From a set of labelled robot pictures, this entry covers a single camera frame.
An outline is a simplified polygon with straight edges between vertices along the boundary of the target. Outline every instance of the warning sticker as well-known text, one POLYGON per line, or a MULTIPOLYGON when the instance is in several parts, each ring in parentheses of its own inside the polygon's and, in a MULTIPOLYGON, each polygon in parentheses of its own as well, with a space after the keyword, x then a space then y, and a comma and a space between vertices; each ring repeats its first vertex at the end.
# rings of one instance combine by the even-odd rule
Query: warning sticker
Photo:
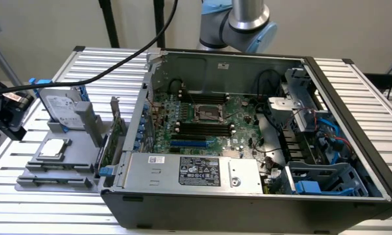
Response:
POLYGON ((149 156, 148 163, 164 163, 164 156, 149 156))
POLYGON ((179 183, 193 186, 221 186, 217 158, 180 157, 179 183))
POLYGON ((73 112, 75 103, 68 97, 48 95, 47 100, 49 102, 49 107, 53 115, 57 117, 59 122, 72 129, 83 129, 83 121, 79 116, 73 112))

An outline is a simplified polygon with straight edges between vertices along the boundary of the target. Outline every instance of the power supply label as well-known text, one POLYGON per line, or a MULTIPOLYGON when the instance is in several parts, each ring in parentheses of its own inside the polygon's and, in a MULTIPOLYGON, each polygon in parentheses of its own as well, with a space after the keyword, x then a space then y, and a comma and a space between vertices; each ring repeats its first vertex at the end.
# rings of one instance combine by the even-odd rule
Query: power supply label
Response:
POLYGON ((179 183, 192 186, 221 186, 217 158, 180 157, 179 183))

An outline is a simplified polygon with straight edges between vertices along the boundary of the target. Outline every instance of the wall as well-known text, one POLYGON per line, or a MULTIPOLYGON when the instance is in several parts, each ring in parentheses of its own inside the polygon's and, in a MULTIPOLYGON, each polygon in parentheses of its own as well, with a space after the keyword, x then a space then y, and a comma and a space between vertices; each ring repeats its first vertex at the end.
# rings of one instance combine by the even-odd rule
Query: wall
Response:
MULTIPOLYGON (((165 0, 165 17, 173 0, 165 0)), ((155 36, 152 0, 112 0, 121 46, 155 36)), ((365 72, 392 62, 392 0, 267 0, 279 24, 268 53, 351 58, 365 72)), ((52 77, 75 45, 108 47, 97 0, 0 0, 0 49, 24 81, 52 77)), ((167 46, 195 48, 200 1, 180 0, 167 46)))

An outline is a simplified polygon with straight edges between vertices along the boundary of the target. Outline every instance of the motherboard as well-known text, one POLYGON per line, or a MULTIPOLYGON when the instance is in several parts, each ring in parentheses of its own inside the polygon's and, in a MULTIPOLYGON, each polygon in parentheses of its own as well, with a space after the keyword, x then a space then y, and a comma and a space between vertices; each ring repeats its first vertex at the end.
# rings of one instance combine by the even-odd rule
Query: motherboard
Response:
POLYGON ((155 94, 155 153, 263 159, 259 102, 244 95, 155 94))

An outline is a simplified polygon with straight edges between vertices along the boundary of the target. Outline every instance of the black pole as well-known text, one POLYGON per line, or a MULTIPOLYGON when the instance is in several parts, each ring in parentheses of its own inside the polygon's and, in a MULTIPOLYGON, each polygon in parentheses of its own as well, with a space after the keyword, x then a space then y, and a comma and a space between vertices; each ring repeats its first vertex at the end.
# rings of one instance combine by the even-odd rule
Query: black pole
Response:
POLYGON ((111 47, 120 48, 111 0, 99 0, 111 47))
MULTIPOLYGON (((161 31, 164 27, 164 0, 153 0, 155 4, 155 18, 156 18, 156 33, 161 31)), ((165 35, 163 34, 157 40, 157 47, 165 48, 165 35)))

